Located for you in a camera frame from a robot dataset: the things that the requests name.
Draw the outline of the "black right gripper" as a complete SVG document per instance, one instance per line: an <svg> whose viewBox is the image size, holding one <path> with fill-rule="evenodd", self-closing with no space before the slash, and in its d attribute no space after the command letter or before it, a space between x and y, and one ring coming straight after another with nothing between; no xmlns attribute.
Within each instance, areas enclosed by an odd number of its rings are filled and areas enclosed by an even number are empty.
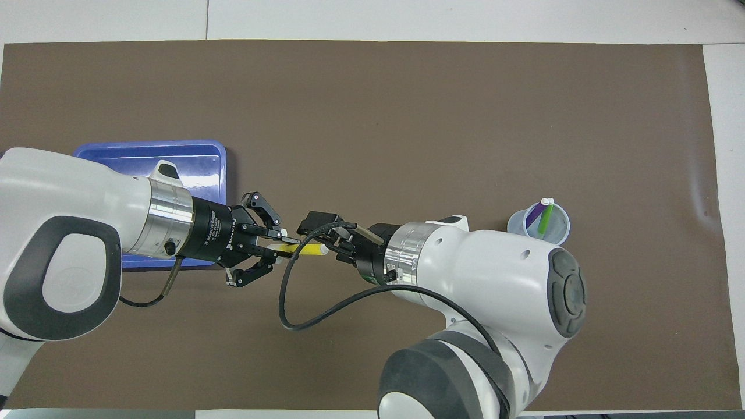
<svg viewBox="0 0 745 419"><path fill-rule="evenodd" d="M307 236L312 231L333 222L343 222L340 215L329 212L310 211L306 218L301 221L296 229L299 235ZM391 237L401 228L401 225L389 225L388 223L376 223L368 228L369 231L383 239L382 245L365 239L364 237L352 236L348 230L335 226L327 228L317 236L324 240L349 240L346 243L331 244L328 249L336 254L336 260L356 267L362 278L375 286L383 286L389 282L384 273L384 254Z"/></svg>

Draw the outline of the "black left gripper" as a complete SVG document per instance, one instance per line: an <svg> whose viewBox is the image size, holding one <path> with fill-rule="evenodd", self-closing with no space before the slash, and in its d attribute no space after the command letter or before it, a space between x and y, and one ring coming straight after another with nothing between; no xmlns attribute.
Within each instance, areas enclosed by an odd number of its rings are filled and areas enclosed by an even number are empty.
<svg viewBox="0 0 745 419"><path fill-rule="evenodd" d="M261 193L247 193L236 206L192 198L193 222L186 239L186 257L226 267L228 286L240 288L270 273L279 250L258 245L260 237L299 244L282 229L282 218ZM247 269L236 266L258 257Z"/></svg>

